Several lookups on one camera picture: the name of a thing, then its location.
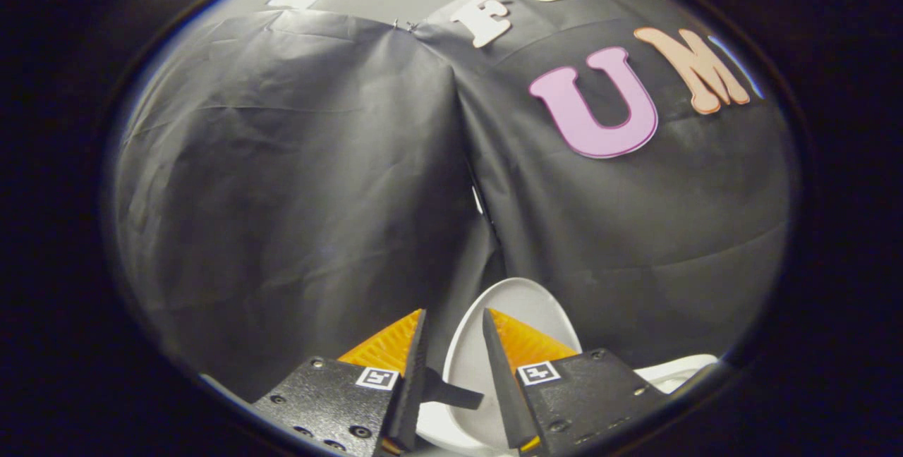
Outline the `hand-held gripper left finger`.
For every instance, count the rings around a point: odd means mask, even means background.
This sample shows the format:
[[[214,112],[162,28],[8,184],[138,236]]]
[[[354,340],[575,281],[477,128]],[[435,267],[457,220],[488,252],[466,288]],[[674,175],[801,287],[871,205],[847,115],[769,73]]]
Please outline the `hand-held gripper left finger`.
[[[413,450],[426,377],[417,309],[340,358],[313,356],[253,403],[269,422],[342,456]]]

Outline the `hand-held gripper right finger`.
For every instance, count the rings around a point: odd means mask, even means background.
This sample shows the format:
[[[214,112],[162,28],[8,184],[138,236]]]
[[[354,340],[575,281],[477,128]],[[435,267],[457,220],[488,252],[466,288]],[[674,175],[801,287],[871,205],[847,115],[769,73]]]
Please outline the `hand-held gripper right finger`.
[[[667,396],[614,353],[578,352],[506,313],[483,313],[507,445],[520,456],[589,456],[626,443]]]

